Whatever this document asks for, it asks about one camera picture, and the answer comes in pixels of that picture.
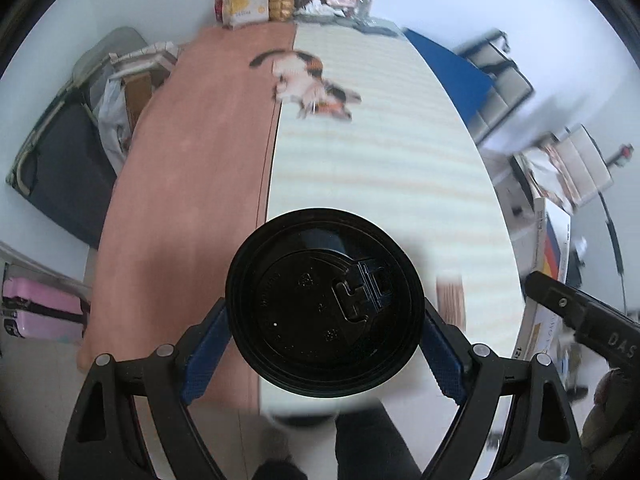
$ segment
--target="tabletop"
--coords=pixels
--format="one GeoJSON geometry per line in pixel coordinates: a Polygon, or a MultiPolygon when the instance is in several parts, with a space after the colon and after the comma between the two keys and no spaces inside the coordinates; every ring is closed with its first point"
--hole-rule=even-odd
{"type": "MultiPolygon", "coordinates": [[[[524,302],[508,232],[478,150],[452,102],[405,38],[299,25],[294,49],[322,62],[323,77],[361,97],[351,120],[300,118],[283,104],[267,220],[308,207],[345,210],[385,230],[409,256],[435,303],[440,276],[462,276],[466,336],[513,352],[524,302]]],[[[433,383],[419,352],[377,389],[308,399],[260,380],[262,412],[313,412],[433,383]]]]}

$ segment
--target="brown cloth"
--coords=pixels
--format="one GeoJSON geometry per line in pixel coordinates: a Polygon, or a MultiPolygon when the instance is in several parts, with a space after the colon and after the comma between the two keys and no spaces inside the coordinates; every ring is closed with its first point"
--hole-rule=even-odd
{"type": "MultiPolygon", "coordinates": [[[[81,368],[177,342],[224,296],[234,254],[266,219],[280,113],[271,70],[249,63],[292,48],[295,30],[203,30],[143,111],[102,232],[81,368]]],[[[233,342],[204,398],[258,410],[258,377],[233,342]]]]}

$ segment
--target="red object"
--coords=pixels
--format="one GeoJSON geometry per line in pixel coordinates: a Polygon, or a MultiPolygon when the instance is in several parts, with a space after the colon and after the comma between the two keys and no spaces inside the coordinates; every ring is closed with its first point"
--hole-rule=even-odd
{"type": "Polygon", "coordinates": [[[216,19],[222,23],[222,0],[216,0],[216,19]]]}

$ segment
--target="black pants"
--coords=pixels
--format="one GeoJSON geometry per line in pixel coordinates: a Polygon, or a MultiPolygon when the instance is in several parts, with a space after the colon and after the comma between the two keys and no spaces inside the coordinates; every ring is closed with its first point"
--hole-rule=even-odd
{"type": "MultiPolygon", "coordinates": [[[[335,421],[338,480],[418,480],[421,472],[393,422],[380,404],[340,415],[335,421]]],[[[269,461],[253,480],[306,480],[289,462],[269,461]]]]}

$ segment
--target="pink suitcase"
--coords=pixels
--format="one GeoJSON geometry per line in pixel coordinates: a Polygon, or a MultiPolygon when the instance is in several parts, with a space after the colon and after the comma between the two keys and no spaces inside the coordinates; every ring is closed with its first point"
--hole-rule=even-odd
{"type": "Polygon", "coordinates": [[[79,342],[88,311],[77,296],[27,278],[9,278],[2,286],[2,323],[16,337],[79,342]]]}

